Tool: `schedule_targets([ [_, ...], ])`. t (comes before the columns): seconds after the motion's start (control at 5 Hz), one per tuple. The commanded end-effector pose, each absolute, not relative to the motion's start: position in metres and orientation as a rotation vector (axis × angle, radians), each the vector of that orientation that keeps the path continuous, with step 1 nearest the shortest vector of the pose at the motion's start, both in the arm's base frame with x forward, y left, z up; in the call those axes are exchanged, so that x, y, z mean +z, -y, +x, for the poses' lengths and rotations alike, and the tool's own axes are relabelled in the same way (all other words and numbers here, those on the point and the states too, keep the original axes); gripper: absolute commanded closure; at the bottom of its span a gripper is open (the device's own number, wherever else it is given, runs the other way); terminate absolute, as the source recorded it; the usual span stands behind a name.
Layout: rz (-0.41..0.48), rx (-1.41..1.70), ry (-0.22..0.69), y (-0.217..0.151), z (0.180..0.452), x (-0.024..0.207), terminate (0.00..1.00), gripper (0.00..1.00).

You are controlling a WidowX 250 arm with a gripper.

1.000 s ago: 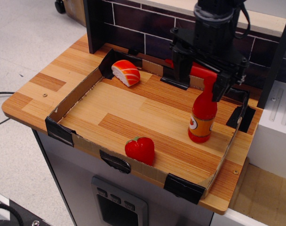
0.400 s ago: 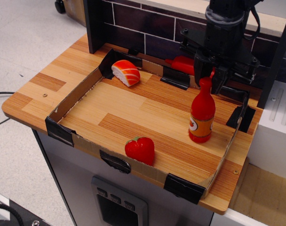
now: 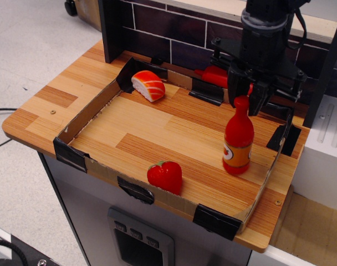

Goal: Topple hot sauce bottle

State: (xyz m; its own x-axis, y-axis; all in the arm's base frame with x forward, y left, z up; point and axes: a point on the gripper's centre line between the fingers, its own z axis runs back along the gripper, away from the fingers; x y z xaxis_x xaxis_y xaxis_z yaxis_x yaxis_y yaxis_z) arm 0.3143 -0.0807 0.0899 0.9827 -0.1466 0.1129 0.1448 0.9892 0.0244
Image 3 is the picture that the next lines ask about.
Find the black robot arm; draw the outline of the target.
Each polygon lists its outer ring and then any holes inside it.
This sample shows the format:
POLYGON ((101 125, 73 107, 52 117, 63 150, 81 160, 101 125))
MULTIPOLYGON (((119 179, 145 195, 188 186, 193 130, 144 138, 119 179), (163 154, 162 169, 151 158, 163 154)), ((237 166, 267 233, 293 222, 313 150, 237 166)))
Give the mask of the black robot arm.
POLYGON ((274 94, 297 101, 307 75, 286 56, 307 39, 300 8, 305 1, 247 1, 241 14, 240 41, 215 38, 213 65, 228 74, 228 100, 249 97, 250 116, 256 116, 274 94))

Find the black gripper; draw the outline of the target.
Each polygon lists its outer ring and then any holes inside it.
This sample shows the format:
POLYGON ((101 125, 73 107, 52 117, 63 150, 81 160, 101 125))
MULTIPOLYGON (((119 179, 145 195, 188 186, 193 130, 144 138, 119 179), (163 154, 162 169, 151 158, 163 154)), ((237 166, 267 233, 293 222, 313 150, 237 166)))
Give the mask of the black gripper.
POLYGON ((212 40, 212 63, 228 73, 228 99, 249 96, 249 116, 278 95, 297 101, 307 75, 285 54, 288 40, 284 30, 264 34, 244 29, 241 40, 212 40))

